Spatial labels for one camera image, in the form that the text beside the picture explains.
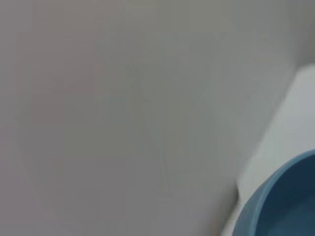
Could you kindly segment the blue bowl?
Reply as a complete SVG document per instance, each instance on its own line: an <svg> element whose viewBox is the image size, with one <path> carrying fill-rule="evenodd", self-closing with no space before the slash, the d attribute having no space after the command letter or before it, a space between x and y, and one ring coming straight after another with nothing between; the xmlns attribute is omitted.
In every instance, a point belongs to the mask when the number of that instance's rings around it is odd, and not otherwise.
<svg viewBox="0 0 315 236"><path fill-rule="evenodd" d="M315 149L287 161L254 157L220 236L315 236Z"/></svg>

